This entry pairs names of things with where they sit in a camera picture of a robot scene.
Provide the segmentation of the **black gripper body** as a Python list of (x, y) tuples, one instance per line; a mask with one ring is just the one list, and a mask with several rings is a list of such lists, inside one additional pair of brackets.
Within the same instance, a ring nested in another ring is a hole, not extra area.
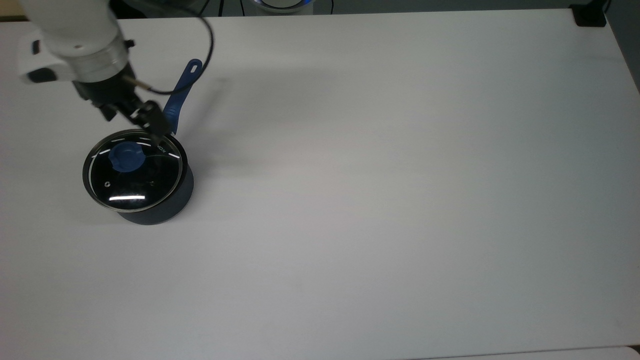
[(78, 95), (85, 101), (90, 101), (98, 108), (102, 104), (115, 104), (119, 113), (131, 115), (138, 108), (142, 100), (136, 94), (135, 85), (127, 79), (135, 79), (135, 72), (130, 64), (109, 79), (98, 82), (82, 82), (73, 80)]

